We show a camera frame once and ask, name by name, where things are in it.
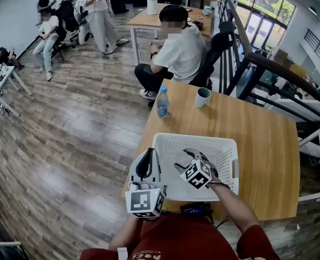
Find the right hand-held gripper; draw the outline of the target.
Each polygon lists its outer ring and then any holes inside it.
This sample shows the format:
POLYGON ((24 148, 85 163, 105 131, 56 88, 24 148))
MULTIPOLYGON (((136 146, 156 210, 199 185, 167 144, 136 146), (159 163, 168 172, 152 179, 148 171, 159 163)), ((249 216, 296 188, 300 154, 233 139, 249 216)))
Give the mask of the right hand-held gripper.
POLYGON ((215 164, 195 148, 183 150, 192 157, 187 166, 174 163, 175 169, 180 173, 180 178, 195 187, 197 190, 206 186, 212 181, 212 171, 217 171, 215 164))

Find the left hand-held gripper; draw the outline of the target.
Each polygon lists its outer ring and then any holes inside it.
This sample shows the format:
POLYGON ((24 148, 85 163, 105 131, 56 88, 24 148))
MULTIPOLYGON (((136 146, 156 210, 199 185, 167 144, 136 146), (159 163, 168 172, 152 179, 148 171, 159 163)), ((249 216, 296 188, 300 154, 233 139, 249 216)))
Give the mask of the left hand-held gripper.
POLYGON ((155 187, 140 182, 159 183, 161 176, 158 153, 147 148, 140 153, 129 168, 129 190, 125 192, 127 212, 137 218, 156 218, 160 216, 167 186, 155 187))

